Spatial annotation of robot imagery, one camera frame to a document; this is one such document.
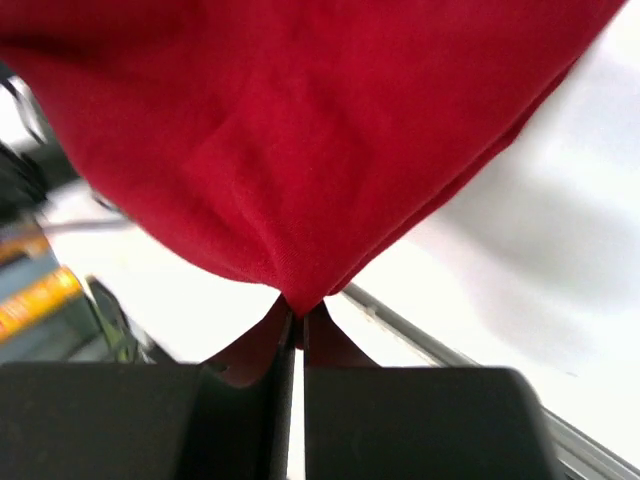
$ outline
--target red fabric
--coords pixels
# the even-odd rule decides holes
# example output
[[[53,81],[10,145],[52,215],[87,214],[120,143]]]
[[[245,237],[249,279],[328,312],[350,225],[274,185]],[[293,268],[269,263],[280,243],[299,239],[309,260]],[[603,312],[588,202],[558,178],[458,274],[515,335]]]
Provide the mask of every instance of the red fabric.
[[[0,56],[97,189],[304,313],[506,147],[621,3],[0,0]]]

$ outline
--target red cloth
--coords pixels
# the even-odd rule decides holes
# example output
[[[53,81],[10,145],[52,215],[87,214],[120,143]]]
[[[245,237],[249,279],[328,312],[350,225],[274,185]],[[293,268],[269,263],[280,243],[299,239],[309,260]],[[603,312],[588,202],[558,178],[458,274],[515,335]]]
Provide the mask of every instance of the red cloth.
[[[505,148],[621,4],[0,0],[0,57],[98,190],[304,313]]]

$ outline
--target red garment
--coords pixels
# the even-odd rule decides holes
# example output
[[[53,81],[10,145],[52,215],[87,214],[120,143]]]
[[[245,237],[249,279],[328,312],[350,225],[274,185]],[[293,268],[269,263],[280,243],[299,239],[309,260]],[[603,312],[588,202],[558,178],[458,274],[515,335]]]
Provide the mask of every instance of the red garment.
[[[304,313],[505,148],[622,3],[0,0],[0,57],[142,227]]]

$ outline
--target metal strip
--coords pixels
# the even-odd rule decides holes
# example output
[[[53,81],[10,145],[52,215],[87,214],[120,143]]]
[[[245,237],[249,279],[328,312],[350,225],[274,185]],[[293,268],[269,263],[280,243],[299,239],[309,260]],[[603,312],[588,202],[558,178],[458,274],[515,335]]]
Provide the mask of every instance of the metal strip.
[[[349,284],[342,293],[372,320],[399,335],[439,366],[479,366],[423,332],[366,291]],[[640,480],[640,470],[544,409],[565,475],[572,480]]]

